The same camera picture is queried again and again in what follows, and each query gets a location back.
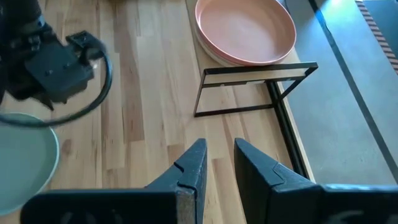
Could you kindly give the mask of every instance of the gray floor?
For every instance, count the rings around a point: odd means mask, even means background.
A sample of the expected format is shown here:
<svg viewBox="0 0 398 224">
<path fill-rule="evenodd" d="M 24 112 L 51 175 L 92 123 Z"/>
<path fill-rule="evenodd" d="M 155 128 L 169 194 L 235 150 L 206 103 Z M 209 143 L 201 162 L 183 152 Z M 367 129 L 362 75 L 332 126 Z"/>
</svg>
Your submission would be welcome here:
<svg viewBox="0 0 398 224">
<path fill-rule="evenodd" d="M 308 0 L 286 1 L 297 29 L 298 56 L 319 64 L 289 95 L 316 181 L 396 184 Z M 318 5 L 398 161 L 398 76 L 353 0 L 318 1 Z"/>
</svg>

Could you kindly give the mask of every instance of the bowl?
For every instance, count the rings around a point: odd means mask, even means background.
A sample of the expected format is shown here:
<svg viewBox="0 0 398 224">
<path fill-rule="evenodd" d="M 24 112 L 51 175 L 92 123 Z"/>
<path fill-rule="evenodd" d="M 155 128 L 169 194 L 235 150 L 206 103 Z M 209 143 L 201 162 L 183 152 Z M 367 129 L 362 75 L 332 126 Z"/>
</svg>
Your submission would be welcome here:
<svg viewBox="0 0 398 224">
<path fill-rule="evenodd" d="M 292 18 L 276 0 L 199 0 L 198 35 L 217 55 L 239 65 L 268 65 L 293 49 Z"/>
<path fill-rule="evenodd" d="M 28 114 L 2 114 L 40 121 Z M 21 128 L 0 123 L 0 216 L 23 206 L 48 184 L 58 165 L 60 148 L 52 128 Z"/>
</svg>

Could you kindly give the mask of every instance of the pink bowl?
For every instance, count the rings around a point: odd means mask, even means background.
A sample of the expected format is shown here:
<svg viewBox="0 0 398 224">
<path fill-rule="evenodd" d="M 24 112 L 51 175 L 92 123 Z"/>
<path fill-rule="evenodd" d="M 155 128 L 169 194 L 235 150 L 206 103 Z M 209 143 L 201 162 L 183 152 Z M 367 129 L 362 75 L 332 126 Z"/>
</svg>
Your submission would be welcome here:
<svg viewBox="0 0 398 224">
<path fill-rule="evenodd" d="M 280 62 L 296 40 L 293 20 L 276 0 L 198 0 L 195 16 L 203 42 L 240 65 Z"/>
</svg>

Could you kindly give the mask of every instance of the wooden table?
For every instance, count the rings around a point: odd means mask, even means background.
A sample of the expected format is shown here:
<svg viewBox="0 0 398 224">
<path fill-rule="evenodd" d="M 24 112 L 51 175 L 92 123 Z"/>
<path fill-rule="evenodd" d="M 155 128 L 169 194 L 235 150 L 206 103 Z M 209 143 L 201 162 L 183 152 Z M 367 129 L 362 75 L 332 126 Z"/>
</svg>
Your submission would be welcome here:
<svg viewBox="0 0 398 224">
<path fill-rule="evenodd" d="M 61 156 L 48 189 L 143 187 L 165 171 L 198 138 L 208 143 L 204 223 L 245 223 L 233 170 L 233 139 L 251 144 L 292 167 L 274 110 L 194 118 L 200 71 L 219 67 L 193 38 L 187 7 L 195 0 L 41 0 L 47 22 L 59 37 L 83 29 L 108 47 L 113 87 L 105 103 L 81 120 L 56 128 Z M 285 62 L 298 62 L 293 51 Z M 84 93 L 51 113 L 34 101 L 7 97 L 2 110 L 42 119 L 88 104 L 100 91 L 103 63 Z M 244 106 L 267 101 L 263 86 L 209 88 L 200 108 Z M 284 101 L 293 127 L 289 106 Z M 301 146 L 304 164 L 313 175 Z M 18 223 L 19 212 L 0 217 Z"/>
</svg>

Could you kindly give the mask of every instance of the black cable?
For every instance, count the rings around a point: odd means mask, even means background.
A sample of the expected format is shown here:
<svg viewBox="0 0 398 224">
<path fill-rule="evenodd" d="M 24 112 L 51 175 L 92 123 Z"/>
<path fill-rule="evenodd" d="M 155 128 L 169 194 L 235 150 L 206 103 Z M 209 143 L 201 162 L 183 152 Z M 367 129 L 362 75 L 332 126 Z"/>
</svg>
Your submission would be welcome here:
<svg viewBox="0 0 398 224">
<path fill-rule="evenodd" d="M 10 124 L 13 126 L 20 126 L 20 127 L 25 127 L 25 128 L 47 128 L 49 126 L 58 126 L 61 124 L 69 123 L 72 121 L 75 121 L 94 109 L 96 109 L 106 98 L 108 95 L 111 85 L 112 85 L 112 64 L 111 61 L 106 53 L 103 53 L 103 58 L 105 61 L 106 65 L 106 77 L 105 77 L 105 82 L 102 87 L 101 92 L 97 96 L 97 98 L 91 102 L 88 106 L 80 110 L 79 112 L 76 112 L 74 114 L 70 114 L 58 119 L 52 119 L 49 121 L 21 121 L 17 119 L 9 119 L 5 115 L 0 114 L 0 123 L 5 123 L 5 124 Z"/>
</svg>

